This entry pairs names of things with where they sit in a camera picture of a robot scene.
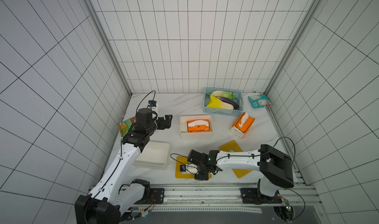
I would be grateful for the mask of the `white tissue box base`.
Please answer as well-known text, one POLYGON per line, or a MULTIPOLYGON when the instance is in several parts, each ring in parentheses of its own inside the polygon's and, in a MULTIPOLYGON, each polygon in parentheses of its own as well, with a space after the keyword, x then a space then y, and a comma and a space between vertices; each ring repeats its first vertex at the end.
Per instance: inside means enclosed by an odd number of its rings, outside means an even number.
POLYGON ((180 136, 184 140, 210 139, 213 132, 213 121, 210 115, 180 117, 180 136))

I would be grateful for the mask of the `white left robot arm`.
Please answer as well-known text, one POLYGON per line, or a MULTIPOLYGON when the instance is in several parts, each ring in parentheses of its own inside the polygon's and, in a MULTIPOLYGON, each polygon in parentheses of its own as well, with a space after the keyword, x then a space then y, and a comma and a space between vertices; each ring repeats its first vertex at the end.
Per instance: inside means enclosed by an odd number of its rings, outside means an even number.
POLYGON ((133 220, 135 203, 153 202, 150 182, 135 179, 121 191, 129 169, 141 155, 156 130, 171 127, 172 115, 158 117, 150 108, 136 112, 136 121, 121 139, 120 150, 98 184, 87 195, 80 195, 75 202, 78 224, 119 224, 133 220))

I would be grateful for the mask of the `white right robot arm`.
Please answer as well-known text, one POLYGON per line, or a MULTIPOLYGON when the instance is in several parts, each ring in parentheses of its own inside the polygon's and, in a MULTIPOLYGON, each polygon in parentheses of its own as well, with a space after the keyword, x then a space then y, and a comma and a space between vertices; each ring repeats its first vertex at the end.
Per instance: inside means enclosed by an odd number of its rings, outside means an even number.
POLYGON ((274 197, 279 188, 294 187, 292 159, 276 148, 263 144, 250 152, 210 151, 208 154, 191 150, 187 162, 196 167, 195 179, 208 180, 209 174, 230 169, 254 170, 263 174, 258 182, 258 194, 274 197))

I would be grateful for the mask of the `yellow bamboo box lid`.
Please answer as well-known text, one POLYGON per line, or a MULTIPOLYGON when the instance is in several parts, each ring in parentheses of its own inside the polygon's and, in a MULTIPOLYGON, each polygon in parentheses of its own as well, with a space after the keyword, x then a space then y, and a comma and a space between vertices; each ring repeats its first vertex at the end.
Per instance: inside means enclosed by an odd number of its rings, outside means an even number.
POLYGON ((195 179, 197 172, 196 166, 187 162, 187 158, 176 156, 175 178, 177 179, 195 179))

